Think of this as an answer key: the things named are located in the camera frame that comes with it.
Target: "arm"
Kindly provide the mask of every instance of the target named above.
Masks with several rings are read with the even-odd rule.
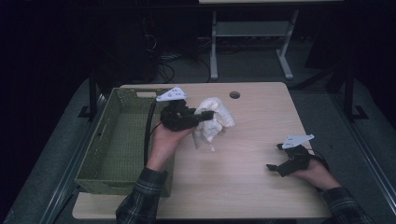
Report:
[[[340,183],[319,161],[311,159],[308,169],[296,171],[291,175],[305,179],[324,191],[323,198],[329,206],[335,223],[375,223],[371,217],[365,214],[350,192],[341,187]]]
[[[134,189],[116,211],[117,223],[154,223],[157,216],[158,201],[167,173],[164,167],[174,156],[180,141],[193,129],[173,132],[160,124],[153,137],[151,154]]]

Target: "plaid shirt sleeve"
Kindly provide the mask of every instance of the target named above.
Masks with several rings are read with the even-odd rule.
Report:
[[[118,224],[155,223],[158,201],[167,173],[159,173],[144,168],[130,195],[116,211]]]
[[[371,217],[365,214],[350,192],[345,188],[329,189],[323,193],[323,198],[327,205],[329,205],[332,213],[332,221],[335,223],[375,223]]]

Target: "table leg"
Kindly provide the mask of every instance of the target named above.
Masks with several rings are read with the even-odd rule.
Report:
[[[289,68],[288,61],[286,60],[286,50],[288,49],[289,42],[291,39],[291,35],[293,34],[294,30],[294,25],[295,22],[297,21],[297,16],[298,16],[298,10],[295,10],[293,12],[293,15],[291,16],[288,28],[286,30],[285,34],[285,43],[283,44],[281,49],[276,50],[276,55],[277,58],[279,59],[280,65],[282,66],[283,73],[285,74],[286,79],[293,79],[293,74],[291,73],[291,70]]]
[[[218,59],[216,57],[216,11],[213,12],[212,21],[212,51],[210,52],[210,78],[218,79]]]

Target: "person's right hand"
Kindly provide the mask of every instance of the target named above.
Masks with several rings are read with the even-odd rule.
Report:
[[[195,127],[174,132],[165,128],[163,124],[159,124],[154,131],[147,167],[153,171],[162,172],[168,160],[175,155],[180,141],[194,130]]]
[[[313,186],[324,191],[341,187],[340,183],[326,170],[323,164],[315,159],[309,161],[306,170],[298,170],[291,175],[305,179]]]

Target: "white metal frame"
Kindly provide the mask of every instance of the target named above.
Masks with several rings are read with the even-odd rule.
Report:
[[[217,21],[216,11],[214,11],[212,50],[210,52],[210,78],[212,80],[219,78],[218,59],[216,56],[217,36],[284,36],[285,42],[280,49],[276,50],[276,55],[286,79],[293,79],[293,74],[285,56],[295,22],[297,21],[298,12],[298,10],[295,10],[289,21]]]

